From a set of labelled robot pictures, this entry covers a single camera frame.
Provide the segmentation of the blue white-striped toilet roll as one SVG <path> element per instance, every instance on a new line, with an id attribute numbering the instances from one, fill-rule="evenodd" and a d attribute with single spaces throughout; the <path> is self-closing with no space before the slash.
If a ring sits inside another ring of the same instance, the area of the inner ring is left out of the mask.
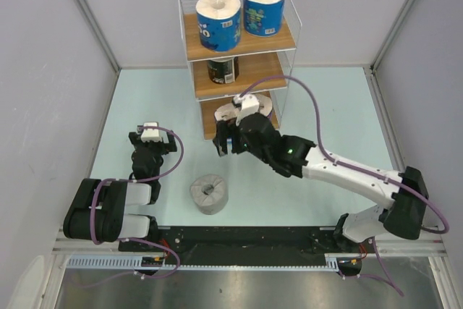
<path id="1" fill-rule="evenodd" d="M 268 119 L 271 119 L 273 113 L 273 101 L 271 97 L 262 93 L 254 93 L 253 95 L 258 102 L 258 106 L 255 106 L 254 110 Z"/>

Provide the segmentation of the black-wrapped toilet roll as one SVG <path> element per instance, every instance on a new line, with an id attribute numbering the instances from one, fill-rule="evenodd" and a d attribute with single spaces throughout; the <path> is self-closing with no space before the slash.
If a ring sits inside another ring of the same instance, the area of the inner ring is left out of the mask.
<path id="1" fill-rule="evenodd" d="M 239 59 L 237 56 L 207 61 L 209 79 L 216 84 L 231 84 L 239 77 Z"/>

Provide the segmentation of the grey toilet roll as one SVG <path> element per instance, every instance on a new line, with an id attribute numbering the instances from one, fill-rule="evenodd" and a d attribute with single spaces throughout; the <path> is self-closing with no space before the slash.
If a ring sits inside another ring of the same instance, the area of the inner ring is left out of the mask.
<path id="1" fill-rule="evenodd" d="M 222 211 L 229 201 L 228 185 L 223 177 L 207 174 L 190 185 L 190 197 L 201 213 L 214 215 Z"/>

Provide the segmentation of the blue-wrapped toilet roll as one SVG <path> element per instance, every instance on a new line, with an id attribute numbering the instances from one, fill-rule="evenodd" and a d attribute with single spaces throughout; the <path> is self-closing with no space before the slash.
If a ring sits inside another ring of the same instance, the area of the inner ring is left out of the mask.
<path id="1" fill-rule="evenodd" d="M 241 38 L 240 0 L 198 0 L 195 5 L 201 44 L 215 52 L 235 48 Z"/>

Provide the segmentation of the blue cartoon-print toilet roll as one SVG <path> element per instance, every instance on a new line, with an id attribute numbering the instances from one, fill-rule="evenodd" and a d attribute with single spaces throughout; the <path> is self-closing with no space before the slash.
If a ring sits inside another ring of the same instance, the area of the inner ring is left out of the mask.
<path id="1" fill-rule="evenodd" d="M 280 31 L 285 0 L 243 0 L 244 29 L 251 35 L 269 37 Z"/>

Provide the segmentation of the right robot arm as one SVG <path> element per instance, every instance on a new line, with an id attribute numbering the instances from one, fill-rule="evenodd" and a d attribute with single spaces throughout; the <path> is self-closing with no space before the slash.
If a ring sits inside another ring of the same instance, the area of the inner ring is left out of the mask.
<path id="1" fill-rule="evenodd" d="M 350 252 L 365 240 L 390 233 L 404 240 L 417 240 L 422 231 L 428 191 L 419 170 L 404 172 L 346 166 L 329 161 L 318 145 L 294 135 L 281 135 L 270 119 L 260 113 L 241 121 L 230 114 L 215 114 L 213 143 L 220 156 L 251 153 L 283 177 L 314 179 L 357 193 L 374 202 L 359 213 L 339 218 L 333 239 L 342 252 Z"/>

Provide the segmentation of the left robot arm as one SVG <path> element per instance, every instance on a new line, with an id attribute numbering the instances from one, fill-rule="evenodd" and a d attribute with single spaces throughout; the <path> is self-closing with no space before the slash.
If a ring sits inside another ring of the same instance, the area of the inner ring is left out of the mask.
<path id="1" fill-rule="evenodd" d="M 128 134 L 134 150 L 131 155 L 132 172 L 127 179 L 85 178 L 73 198 L 63 222 L 63 233 L 68 239 L 104 242 L 130 240 L 143 250 L 155 249 L 160 234 L 154 229 L 153 217 L 127 213 L 129 206 L 151 206 L 161 191 L 159 179 L 172 173 L 179 165 L 161 173 L 164 156 L 180 152 L 182 141 L 172 131 L 147 123 Z"/>

